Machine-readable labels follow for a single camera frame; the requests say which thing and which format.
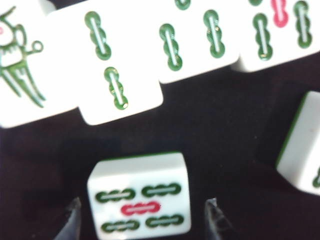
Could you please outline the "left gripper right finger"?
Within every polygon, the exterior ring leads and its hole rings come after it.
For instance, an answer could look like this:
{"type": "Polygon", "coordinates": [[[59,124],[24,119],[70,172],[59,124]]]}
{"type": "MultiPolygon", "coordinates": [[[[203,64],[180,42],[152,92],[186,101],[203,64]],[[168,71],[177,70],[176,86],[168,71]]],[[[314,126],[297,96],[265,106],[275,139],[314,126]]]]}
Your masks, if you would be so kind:
{"type": "Polygon", "coordinates": [[[223,211],[218,207],[216,198],[205,201],[205,239],[235,239],[235,230],[223,211]]]}

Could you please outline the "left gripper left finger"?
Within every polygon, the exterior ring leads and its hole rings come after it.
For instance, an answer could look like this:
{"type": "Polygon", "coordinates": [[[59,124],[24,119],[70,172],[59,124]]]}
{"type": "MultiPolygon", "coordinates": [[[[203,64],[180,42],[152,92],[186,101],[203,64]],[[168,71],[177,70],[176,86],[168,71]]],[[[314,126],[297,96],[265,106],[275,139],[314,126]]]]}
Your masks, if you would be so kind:
{"type": "Polygon", "coordinates": [[[81,201],[74,198],[66,208],[66,223],[55,236],[56,240],[79,240],[81,233],[81,201]]]}

